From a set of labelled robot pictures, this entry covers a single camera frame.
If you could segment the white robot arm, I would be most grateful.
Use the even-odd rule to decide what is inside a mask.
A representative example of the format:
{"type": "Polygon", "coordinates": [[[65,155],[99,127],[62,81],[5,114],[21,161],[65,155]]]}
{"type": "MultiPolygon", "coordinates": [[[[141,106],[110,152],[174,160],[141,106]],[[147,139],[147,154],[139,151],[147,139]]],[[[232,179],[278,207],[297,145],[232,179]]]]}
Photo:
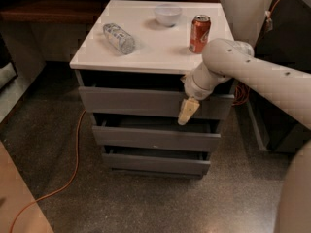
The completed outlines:
{"type": "MultiPolygon", "coordinates": [[[[311,75],[254,58],[244,42],[214,39],[201,64],[184,77],[187,98],[178,123],[186,124],[215,87],[235,78],[311,129],[311,75]]],[[[274,233],[311,233],[311,141],[295,155],[283,183],[274,233]]]]}

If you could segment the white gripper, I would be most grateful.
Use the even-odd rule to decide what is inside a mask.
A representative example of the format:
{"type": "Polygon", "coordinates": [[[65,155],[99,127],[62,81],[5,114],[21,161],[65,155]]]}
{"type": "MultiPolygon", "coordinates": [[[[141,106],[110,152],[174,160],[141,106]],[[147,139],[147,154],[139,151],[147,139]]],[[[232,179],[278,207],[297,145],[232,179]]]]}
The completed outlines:
{"type": "Polygon", "coordinates": [[[198,110],[200,106],[198,101],[205,100],[219,84],[229,80],[231,77],[210,71],[204,63],[200,63],[195,69],[181,77],[188,99],[182,102],[178,124],[185,125],[198,110]]]}

